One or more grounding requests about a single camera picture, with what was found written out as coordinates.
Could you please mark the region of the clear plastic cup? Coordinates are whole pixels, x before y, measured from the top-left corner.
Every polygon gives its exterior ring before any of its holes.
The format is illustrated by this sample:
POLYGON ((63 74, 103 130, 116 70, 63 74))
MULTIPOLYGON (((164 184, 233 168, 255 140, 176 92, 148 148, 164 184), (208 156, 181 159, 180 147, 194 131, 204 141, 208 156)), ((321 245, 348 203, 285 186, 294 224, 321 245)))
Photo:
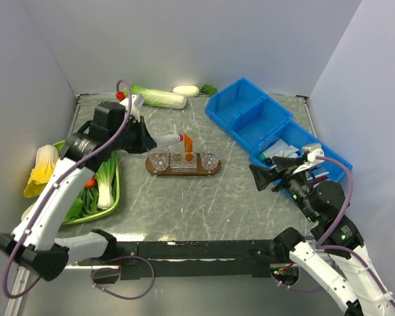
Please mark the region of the clear plastic cup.
POLYGON ((169 167, 169 151, 167 149, 152 149, 148 158, 156 171, 164 171, 169 167))
POLYGON ((200 150, 201 165, 204 169, 211 171, 215 169, 220 159, 220 148, 215 142, 204 143, 200 150))

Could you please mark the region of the clear acrylic toothbrush holder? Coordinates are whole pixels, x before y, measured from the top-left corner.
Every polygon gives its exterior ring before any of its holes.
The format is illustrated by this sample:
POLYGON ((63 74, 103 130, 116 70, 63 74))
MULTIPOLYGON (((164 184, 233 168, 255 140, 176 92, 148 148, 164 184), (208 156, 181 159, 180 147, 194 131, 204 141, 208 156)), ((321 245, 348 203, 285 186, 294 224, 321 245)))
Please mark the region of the clear acrylic toothbrush holder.
POLYGON ((198 169, 197 154, 193 152, 193 159, 186 161, 185 153, 171 153, 170 154, 170 168, 172 172, 196 172, 198 169))

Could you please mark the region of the orange toothpaste tube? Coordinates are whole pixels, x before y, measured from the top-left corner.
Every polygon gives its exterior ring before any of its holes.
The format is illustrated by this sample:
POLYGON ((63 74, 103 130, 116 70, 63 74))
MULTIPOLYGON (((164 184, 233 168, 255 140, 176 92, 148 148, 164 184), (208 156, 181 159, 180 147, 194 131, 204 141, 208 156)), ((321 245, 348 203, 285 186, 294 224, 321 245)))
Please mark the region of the orange toothpaste tube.
POLYGON ((184 134, 184 158, 186 161, 193 159, 193 140, 187 134, 184 134))

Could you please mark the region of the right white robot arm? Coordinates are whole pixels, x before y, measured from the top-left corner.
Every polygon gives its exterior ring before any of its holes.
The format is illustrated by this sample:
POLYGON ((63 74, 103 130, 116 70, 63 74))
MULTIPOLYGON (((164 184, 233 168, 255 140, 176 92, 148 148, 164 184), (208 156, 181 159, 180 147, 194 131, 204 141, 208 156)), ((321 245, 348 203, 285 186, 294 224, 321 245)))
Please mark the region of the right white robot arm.
POLYGON ((395 299, 377 274, 357 226, 345 214, 353 190, 349 168, 315 154, 295 159, 273 157, 273 161, 271 169, 249 165, 257 189, 262 191, 276 182, 272 191, 287 191, 306 219, 316 224, 311 229, 314 247, 296 229, 287 228, 274 239, 275 257, 303 268, 344 315, 395 315, 395 299), (310 184, 306 175, 313 165, 324 161, 346 173, 346 191, 330 180, 310 184))

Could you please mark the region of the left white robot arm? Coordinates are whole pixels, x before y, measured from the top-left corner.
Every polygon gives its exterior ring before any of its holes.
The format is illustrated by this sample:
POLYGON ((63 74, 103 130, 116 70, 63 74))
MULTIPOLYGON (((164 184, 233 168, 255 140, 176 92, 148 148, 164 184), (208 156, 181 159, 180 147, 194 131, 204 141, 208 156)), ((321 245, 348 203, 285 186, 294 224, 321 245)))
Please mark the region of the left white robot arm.
POLYGON ((104 101, 93 119, 65 140, 53 175, 26 218, 12 233, 0 233, 0 250, 11 262, 50 281, 73 262, 95 258, 108 265, 116 259, 117 239, 103 230, 66 240, 56 235, 86 182, 113 152, 145 153, 157 146, 144 119, 132 116, 134 108, 127 99, 104 101))

